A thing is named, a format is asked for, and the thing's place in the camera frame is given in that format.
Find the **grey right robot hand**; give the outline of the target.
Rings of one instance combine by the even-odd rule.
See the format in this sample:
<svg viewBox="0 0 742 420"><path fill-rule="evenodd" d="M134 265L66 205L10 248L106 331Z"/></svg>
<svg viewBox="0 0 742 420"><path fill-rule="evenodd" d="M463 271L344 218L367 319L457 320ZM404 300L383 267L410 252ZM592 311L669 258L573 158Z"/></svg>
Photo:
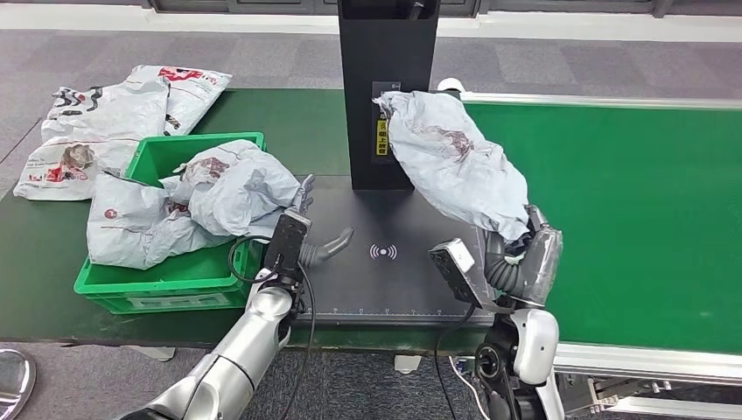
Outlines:
<svg viewBox="0 0 742 420"><path fill-rule="evenodd" d="M507 242L484 233L486 282L526 304L543 306L553 286L564 248L563 232L553 228L538 206L525 206L528 232Z"/></svg>

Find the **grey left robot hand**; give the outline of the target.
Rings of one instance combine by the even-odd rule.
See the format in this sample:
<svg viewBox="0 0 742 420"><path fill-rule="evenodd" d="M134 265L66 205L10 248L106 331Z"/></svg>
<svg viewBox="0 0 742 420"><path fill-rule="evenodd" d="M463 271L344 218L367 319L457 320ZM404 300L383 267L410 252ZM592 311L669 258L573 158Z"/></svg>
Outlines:
<svg viewBox="0 0 742 420"><path fill-rule="evenodd" d="M306 216L307 210L313 203L311 196L315 176L307 175L299 184L290 209L302 216ZM330 258L339 254L349 246L354 235L354 228L347 227L340 235L326 244L316 245L305 241L300 249L298 261L304 268L314 268L322 265Z"/></svg>

